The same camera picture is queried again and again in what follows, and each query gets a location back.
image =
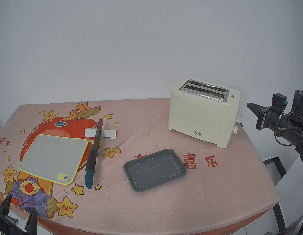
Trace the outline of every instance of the gray cutting board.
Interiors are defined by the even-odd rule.
[[[61,185],[70,185],[87,147],[86,139],[38,135],[19,168],[30,175]]]

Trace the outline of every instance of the knife handle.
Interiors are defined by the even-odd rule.
[[[92,149],[90,150],[89,156],[87,157],[87,162],[85,167],[85,186],[88,189],[93,188],[95,165],[96,165],[96,152],[95,152],[95,146],[93,145]]]

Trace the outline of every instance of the toaster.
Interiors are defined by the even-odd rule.
[[[242,122],[239,104],[239,91],[183,79],[171,92],[168,128],[227,148]]]

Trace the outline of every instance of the toaster knob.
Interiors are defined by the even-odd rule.
[[[239,129],[239,127],[238,127],[237,125],[236,125],[236,126],[234,126],[234,127],[233,127],[233,133],[235,133],[235,134],[236,134],[236,133],[237,133],[237,131],[238,131],[238,129]]]

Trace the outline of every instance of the pink tablecloth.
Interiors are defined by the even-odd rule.
[[[169,131],[169,104],[161,98],[21,105],[0,130],[0,196],[12,194],[12,203],[27,212],[36,208],[47,229],[56,222],[107,235],[225,234],[219,228],[243,226],[240,221],[252,221],[281,200],[242,127],[221,149]],[[100,117],[117,138],[102,140],[92,190],[84,187],[85,158],[69,186],[20,173],[20,159],[38,134],[85,138],[84,129],[96,128]],[[94,142],[88,141],[86,156]],[[177,153],[187,174],[134,192],[123,164],[165,148]]]

